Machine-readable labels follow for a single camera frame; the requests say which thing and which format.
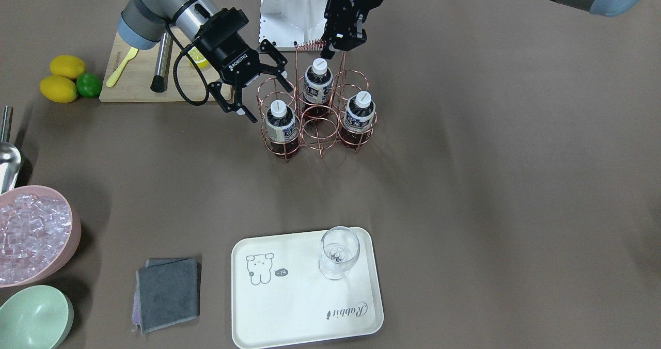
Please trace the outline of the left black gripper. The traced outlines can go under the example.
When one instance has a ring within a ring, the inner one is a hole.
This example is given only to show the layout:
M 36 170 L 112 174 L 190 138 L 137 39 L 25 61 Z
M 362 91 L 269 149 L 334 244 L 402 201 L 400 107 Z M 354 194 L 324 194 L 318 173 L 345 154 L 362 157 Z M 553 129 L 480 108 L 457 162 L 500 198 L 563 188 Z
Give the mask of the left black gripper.
M 332 59 L 337 51 L 351 51 L 366 43 L 364 29 L 370 10 L 384 0 L 327 0 L 324 10 L 326 24 L 321 39 L 324 47 L 320 57 Z

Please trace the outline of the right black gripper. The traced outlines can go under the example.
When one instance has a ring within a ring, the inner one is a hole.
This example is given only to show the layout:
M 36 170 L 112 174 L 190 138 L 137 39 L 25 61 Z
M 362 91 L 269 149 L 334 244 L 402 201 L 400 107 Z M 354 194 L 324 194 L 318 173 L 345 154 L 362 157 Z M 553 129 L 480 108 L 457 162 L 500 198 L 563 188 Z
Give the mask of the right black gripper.
M 195 12 L 207 20 L 196 34 L 195 47 L 224 81 L 208 83 L 210 95 L 223 112 L 244 115 L 250 122 L 257 123 L 257 118 L 242 102 L 241 87 L 246 87 L 262 73 L 274 76 L 286 92 L 293 92 L 294 86 L 285 76 L 288 60 L 268 39 L 262 39 L 257 50 L 248 46 L 238 33 L 248 24 L 243 10 L 223 8 L 210 15 L 207 9 L 196 8 Z M 269 55 L 275 64 L 260 64 L 258 54 Z

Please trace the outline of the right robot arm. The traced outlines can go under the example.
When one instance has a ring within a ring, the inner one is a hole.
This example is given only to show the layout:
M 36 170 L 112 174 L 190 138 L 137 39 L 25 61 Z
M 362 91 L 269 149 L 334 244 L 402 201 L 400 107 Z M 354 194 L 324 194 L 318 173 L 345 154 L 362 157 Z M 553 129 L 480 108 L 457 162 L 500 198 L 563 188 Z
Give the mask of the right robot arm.
M 196 48 L 219 74 L 219 80 L 202 80 L 203 100 L 188 100 L 192 106 L 201 106 L 213 98 L 224 112 L 242 111 L 252 122 L 257 122 L 242 102 L 242 91 L 261 74 L 269 74 L 281 83 L 286 92 L 294 88 L 286 80 L 287 59 L 267 39 L 252 49 L 239 31 L 248 24 L 243 10 L 218 8 L 212 0 L 130 0 L 123 9 L 117 32 L 125 43 L 139 50 L 148 50 L 159 43 L 163 33 L 177 27 L 189 39 L 180 47 L 173 64 L 173 81 L 182 98 L 179 86 L 179 62 Z

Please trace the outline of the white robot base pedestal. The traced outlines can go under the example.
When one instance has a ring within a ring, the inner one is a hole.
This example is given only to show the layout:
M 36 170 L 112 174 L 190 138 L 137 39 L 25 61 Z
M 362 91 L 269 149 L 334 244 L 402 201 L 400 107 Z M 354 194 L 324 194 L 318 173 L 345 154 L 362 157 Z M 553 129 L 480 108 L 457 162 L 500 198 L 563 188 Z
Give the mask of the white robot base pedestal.
M 279 51 L 319 51 L 327 0 L 260 0 L 258 43 L 268 39 Z

